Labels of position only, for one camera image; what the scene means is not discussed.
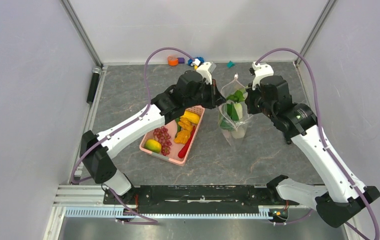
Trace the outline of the clear dotted zip top bag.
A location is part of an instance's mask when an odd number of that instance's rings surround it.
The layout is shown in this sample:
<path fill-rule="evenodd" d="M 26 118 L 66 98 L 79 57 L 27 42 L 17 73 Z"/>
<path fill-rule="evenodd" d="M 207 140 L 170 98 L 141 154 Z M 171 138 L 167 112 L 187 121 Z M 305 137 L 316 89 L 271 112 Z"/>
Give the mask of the clear dotted zip top bag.
<path fill-rule="evenodd" d="M 248 93 L 246 87 L 239 82 L 238 74 L 221 88 L 220 93 L 226 101 L 219 106 L 218 126 L 230 147 L 237 149 L 243 143 L 252 118 L 245 104 Z"/>

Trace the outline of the green toy bok choy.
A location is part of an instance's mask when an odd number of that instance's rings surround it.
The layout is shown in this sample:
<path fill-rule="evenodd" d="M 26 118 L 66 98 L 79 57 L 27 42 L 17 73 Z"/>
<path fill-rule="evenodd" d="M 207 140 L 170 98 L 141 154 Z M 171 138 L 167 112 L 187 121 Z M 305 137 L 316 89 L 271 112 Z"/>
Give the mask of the green toy bok choy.
<path fill-rule="evenodd" d="M 220 106 L 219 127 L 222 130 L 236 130 L 244 122 L 242 103 L 245 97 L 241 89 L 228 95 L 227 102 Z"/>

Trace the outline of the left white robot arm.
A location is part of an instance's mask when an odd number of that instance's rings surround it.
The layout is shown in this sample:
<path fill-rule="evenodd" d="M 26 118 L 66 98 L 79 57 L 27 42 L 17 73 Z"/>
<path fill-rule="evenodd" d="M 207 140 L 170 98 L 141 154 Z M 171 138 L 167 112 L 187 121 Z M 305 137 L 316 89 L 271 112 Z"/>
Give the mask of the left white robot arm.
<path fill-rule="evenodd" d="M 162 127 L 184 115 L 194 106 L 214 109 L 225 103 L 216 81 L 208 70 L 188 70 L 176 84 L 154 97 L 147 107 L 115 127 L 94 134 L 84 133 L 80 160 L 97 184 L 105 184 L 123 204 L 134 200 L 131 181 L 120 172 L 112 159 L 126 146 L 151 130 Z"/>

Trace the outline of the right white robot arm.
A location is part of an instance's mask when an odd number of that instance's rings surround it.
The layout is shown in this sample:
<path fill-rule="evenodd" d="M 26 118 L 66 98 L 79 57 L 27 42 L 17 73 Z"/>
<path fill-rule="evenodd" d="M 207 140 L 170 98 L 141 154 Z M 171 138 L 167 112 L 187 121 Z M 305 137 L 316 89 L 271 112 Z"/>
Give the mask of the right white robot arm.
<path fill-rule="evenodd" d="M 264 114 L 308 158 L 324 185 L 313 186 L 280 175 L 267 183 L 269 202 L 293 201 L 315 210 L 321 219 L 338 228 L 380 197 L 375 186 L 366 186 L 350 171 L 319 127 L 312 109 L 294 103 L 286 80 L 279 75 L 256 79 L 246 89 L 250 114 Z"/>

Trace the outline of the white toy eggplant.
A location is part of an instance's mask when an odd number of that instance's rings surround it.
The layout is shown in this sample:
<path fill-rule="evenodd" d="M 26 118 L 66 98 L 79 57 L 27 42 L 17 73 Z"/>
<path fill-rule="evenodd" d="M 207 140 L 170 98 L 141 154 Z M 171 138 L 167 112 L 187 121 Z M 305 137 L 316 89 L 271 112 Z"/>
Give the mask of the white toy eggplant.
<path fill-rule="evenodd" d="M 233 103 L 231 110 L 231 119 L 235 125 L 231 134 L 233 138 L 241 139 L 245 136 L 245 130 L 243 127 L 243 107 L 240 103 Z"/>

